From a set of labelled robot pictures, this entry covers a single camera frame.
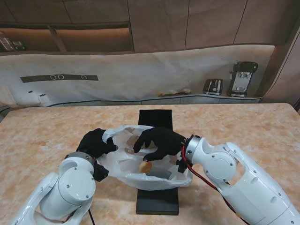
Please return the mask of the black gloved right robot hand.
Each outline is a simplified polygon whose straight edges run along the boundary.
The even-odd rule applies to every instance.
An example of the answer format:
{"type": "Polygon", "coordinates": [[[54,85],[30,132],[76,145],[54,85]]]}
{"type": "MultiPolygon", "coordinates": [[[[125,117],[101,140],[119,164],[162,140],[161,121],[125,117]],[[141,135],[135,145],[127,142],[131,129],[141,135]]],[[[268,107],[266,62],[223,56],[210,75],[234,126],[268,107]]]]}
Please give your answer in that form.
{"type": "Polygon", "coordinates": [[[177,155],[185,142],[185,137],[165,127],[153,127],[144,130],[134,144],[134,153],[138,153],[143,145],[149,147],[153,142],[157,147],[155,152],[143,157],[143,161],[161,160],[167,155],[177,155]]]}

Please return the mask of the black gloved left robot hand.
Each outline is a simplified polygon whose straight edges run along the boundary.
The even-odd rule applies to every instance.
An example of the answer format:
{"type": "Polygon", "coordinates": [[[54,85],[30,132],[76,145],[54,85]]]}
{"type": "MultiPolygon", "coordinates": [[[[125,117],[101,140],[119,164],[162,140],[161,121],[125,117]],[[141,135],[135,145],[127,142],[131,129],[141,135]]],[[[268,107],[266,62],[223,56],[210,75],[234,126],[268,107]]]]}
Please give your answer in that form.
{"type": "Polygon", "coordinates": [[[113,143],[111,137],[108,138],[106,142],[103,141],[102,137],[104,132],[105,130],[100,128],[89,131],[80,141],[76,151],[84,152],[95,159],[98,159],[104,154],[115,152],[117,146],[113,143]]]}

